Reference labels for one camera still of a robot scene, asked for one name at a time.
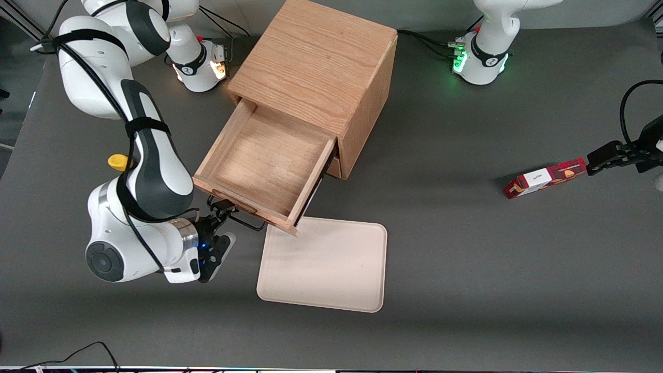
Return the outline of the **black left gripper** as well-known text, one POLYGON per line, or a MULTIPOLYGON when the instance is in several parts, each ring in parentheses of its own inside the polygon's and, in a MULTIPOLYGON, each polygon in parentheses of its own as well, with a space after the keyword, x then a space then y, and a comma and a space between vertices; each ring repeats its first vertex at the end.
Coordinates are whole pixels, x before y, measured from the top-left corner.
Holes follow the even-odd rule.
POLYGON ((657 147, 661 139, 662 115, 645 125, 636 141, 636 147, 643 155, 643 161, 640 162, 626 144, 611 141, 587 155, 588 175, 591 177, 609 168, 627 167, 633 164, 637 164, 638 173, 661 167, 662 151, 657 147))

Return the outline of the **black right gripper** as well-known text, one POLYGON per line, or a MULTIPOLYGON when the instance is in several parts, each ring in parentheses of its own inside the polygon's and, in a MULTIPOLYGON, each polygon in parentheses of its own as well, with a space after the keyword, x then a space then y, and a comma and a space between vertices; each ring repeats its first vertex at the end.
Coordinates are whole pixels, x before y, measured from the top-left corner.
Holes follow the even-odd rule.
POLYGON ((235 205, 224 203, 224 200, 207 200, 207 206, 209 215, 197 222, 198 260, 201 265, 220 265, 226 252, 226 240, 215 233, 232 217, 235 205))

